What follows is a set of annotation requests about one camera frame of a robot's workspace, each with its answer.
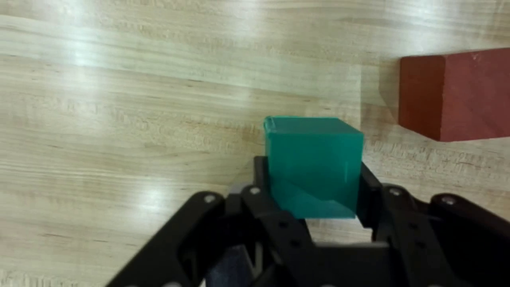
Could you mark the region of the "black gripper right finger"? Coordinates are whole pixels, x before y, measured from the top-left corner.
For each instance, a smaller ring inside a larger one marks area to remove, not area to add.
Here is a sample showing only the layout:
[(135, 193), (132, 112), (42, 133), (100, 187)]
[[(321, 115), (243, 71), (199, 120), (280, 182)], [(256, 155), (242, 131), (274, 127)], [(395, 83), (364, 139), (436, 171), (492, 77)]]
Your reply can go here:
[(427, 203), (360, 176), (361, 245), (321, 246), (328, 287), (510, 287), (510, 222), (454, 193)]

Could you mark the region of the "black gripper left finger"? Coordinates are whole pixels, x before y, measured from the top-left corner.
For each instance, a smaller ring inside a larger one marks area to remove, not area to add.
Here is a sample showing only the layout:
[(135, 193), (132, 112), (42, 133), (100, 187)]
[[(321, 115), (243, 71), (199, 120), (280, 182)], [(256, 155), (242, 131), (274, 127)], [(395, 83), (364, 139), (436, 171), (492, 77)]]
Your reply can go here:
[(267, 158), (253, 158), (253, 182), (237, 193), (194, 193), (109, 280), (106, 287), (199, 287), (229, 251), (240, 264), (223, 272), (242, 275), (248, 287), (318, 287), (307, 229), (277, 208), (269, 195)]

